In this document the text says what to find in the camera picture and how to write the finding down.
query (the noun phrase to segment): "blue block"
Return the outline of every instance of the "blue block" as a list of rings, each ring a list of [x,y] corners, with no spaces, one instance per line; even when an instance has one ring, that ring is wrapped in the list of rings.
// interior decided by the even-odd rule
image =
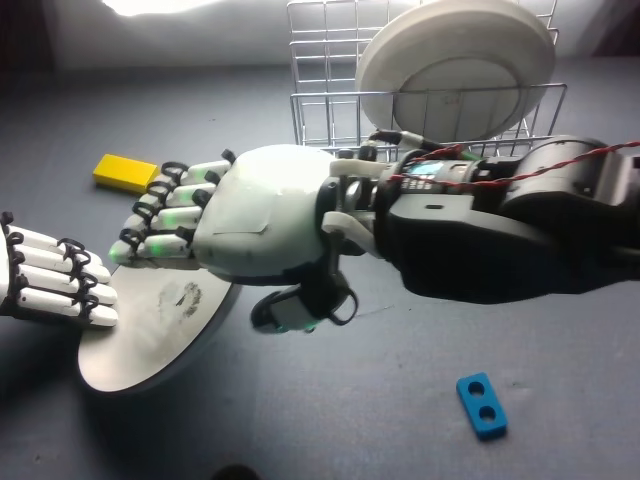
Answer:
[[[456,390],[480,440],[501,437],[507,433],[507,416],[486,373],[461,378]]]

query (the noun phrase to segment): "dish rack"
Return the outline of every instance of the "dish rack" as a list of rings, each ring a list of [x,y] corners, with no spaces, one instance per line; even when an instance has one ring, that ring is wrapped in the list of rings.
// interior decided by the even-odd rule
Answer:
[[[529,8],[543,22],[555,45],[560,32],[551,24],[558,0],[514,1]],[[356,91],[358,61],[371,39],[395,17],[422,3],[423,0],[293,0],[287,5],[294,85],[290,103],[297,144],[329,152],[356,148],[375,131],[362,111],[361,101],[366,95],[390,96],[391,105],[402,96],[415,96],[415,100],[424,102],[425,122],[429,98],[437,97],[438,101],[459,106],[456,123],[459,124],[465,103],[471,102],[470,99],[489,94],[497,98],[496,93],[514,89],[520,90],[525,98],[536,89],[545,92],[529,114],[502,134],[491,139],[455,143],[483,156],[523,155],[536,141],[549,138],[566,96],[567,85],[563,83],[449,91]],[[381,128],[398,129],[394,118],[392,108],[389,124]],[[492,120],[489,109],[487,125],[491,125]],[[387,161],[397,158],[397,147],[383,147],[382,151],[386,152]]]

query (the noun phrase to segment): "robotic hand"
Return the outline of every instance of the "robotic hand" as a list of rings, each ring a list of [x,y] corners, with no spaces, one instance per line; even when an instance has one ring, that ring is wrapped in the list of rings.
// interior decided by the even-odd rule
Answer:
[[[380,163],[377,142],[410,151]],[[336,159],[275,145],[187,167],[168,163],[110,252],[134,267],[206,268],[244,285],[290,285],[260,301],[256,329],[344,325],[358,302],[340,255],[391,262],[423,296],[496,303],[580,293],[635,278],[637,168],[575,137],[524,157],[481,158],[408,132],[379,131]],[[352,298],[344,320],[337,309]]]
[[[82,328],[112,327],[115,290],[100,258],[69,238],[52,237],[12,224],[0,215],[0,315]]]

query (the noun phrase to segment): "table surface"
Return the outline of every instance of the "table surface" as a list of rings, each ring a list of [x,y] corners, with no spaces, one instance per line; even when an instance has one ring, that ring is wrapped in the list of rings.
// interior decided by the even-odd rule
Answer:
[[[561,63],[556,132],[640,136],[640,59]],[[286,68],[3,79],[0,205],[16,223],[108,251],[129,195],[93,186],[106,152],[198,163],[292,142]],[[640,470],[639,286],[477,306],[406,292],[346,259],[361,312],[345,328],[260,336],[244,288],[209,348],[137,396],[83,388],[78,335],[2,318],[0,479],[610,479]],[[479,443],[456,380],[489,374],[510,420]]]

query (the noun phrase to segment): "plate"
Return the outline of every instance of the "plate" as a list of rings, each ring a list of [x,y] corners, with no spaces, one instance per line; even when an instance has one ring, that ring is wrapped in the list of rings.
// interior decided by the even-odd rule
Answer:
[[[403,92],[362,96],[362,108],[378,128],[400,128],[437,142],[479,140],[526,116],[546,89],[518,87],[548,83],[554,66],[551,35],[521,6],[507,0],[433,0],[373,38],[358,63],[356,88]],[[411,93],[424,90],[431,93]]]
[[[85,383],[99,392],[139,392],[187,366],[215,334],[238,286],[207,270],[119,267],[118,324],[87,330],[78,350]]]

